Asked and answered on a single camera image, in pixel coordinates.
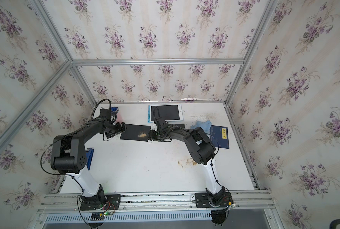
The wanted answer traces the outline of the white framed tablet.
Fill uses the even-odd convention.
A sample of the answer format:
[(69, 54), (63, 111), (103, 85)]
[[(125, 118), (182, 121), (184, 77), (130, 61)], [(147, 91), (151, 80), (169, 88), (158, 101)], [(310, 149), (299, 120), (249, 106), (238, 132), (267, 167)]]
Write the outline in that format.
[(185, 128), (185, 124), (175, 124), (175, 125), (180, 127), (180, 128)]
[(121, 133), (121, 140), (148, 142), (148, 133), (151, 126), (126, 124), (126, 131)]

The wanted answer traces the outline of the blue framed drawing tablet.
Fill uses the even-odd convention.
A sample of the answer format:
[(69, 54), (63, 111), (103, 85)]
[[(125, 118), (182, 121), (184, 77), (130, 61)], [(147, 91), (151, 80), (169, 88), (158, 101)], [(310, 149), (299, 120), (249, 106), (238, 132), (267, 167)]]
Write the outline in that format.
[(166, 121), (183, 121), (181, 104), (149, 105), (148, 123), (153, 123), (157, 117), (162, 116)]

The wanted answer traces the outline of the light blue microfiber cloth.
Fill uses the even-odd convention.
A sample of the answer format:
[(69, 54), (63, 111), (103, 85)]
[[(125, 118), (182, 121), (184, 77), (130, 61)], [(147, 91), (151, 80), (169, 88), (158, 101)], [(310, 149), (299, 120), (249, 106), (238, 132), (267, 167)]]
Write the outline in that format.
[(195, 129), (197, 127), (200, 127), (203, 129), (205, 133), (210, 134), (211, 126), (212, 126), (212, 122), (210, 120), (207, 120), (205, 122), (197, 120), (196, 123), (190, 127), (190, 129)]

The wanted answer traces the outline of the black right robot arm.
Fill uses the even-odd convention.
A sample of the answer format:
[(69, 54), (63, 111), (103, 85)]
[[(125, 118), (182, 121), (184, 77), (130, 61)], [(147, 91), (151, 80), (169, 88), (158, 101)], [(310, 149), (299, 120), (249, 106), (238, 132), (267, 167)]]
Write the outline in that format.
[(156, 130), (149, 131), (147, 139), (157, 142), (171, 142), (172, 140), (183, 142), (193, 161), (203, 167), (206, 182), (205, 190), (210, 205), (220, 207), (226, 200), (229, 206), (234, 205), (229, 190), (218, 179), (214, 162), (218, 150), (202, 128), (186, 129), (177, 125), (169, 125), (163, 129), (158, 127)]

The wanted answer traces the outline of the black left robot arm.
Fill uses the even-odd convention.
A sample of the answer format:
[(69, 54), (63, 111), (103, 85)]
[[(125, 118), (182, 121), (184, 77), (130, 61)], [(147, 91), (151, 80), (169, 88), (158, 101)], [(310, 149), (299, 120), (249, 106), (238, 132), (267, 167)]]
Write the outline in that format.
[(91, 175), (87, 162), (85, 144), (95, 135), (101, 134), (104, 141), (109, 141), (125, 132), (125, 123), (119, 123), (117, 112), (112, 110), (111, 100), (102, 99), (95, 105), (91, 119), (81, 128), (66, 134), (58, 135), (53, 143), (50, 166), (60, 176), (68, 176), (81, 189), (77, 201), (82, 201), (91, 209), (102, 209), (109, 201), (104, 189)]

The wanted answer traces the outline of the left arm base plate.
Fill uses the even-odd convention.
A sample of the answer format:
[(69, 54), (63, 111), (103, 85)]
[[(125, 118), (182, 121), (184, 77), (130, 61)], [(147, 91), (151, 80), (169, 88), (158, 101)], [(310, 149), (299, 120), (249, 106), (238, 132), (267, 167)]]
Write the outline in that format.
[(78, 203), (80, 204), (80, 210), (118, 210), (121, 200), (121, 195), (108, 195), (104, 198), (98, 197), (79, 197)]

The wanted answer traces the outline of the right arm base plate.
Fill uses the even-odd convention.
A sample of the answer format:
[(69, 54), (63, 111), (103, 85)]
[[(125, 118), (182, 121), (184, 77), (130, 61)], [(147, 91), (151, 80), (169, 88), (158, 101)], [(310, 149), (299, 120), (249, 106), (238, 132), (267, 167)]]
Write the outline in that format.
[(222, 191), (215, 195), (210, 193), (195, 193), (195, 205), (198, 209), (235, 207), (231, 194)]

